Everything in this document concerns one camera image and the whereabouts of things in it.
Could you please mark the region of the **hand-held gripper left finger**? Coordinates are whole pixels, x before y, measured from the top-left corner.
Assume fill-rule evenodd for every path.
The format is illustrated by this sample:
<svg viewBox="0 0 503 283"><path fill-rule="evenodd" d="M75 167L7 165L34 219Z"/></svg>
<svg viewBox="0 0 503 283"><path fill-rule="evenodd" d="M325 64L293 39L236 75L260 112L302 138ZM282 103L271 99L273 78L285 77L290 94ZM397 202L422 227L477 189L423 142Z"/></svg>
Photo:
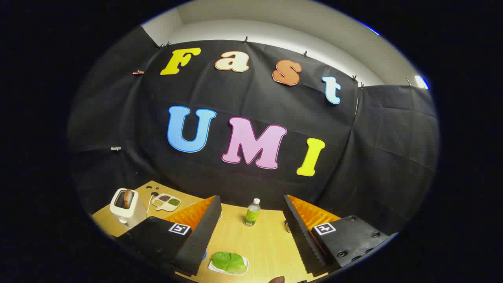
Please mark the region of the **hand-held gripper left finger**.
<svg viewBox="0 0 503 283"><path fill-rule="evenodd" d="M165 219L148 217L115 240L162 272L195 276L221 211L221 198L215 195Z"/></svg>

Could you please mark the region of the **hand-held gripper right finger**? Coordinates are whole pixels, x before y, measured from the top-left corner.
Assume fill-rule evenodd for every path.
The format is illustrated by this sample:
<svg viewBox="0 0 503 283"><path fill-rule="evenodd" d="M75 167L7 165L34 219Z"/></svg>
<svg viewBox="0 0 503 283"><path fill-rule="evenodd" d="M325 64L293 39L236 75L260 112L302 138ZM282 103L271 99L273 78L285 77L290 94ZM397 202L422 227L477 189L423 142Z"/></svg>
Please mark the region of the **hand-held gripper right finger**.
<svg viewBox="0 0 503 283"><path fill-rule="evenodd" d="M283 213L307 273L336 272L380 249L394 235L362 218L338 217L291 195L284 195Z"/></svg>

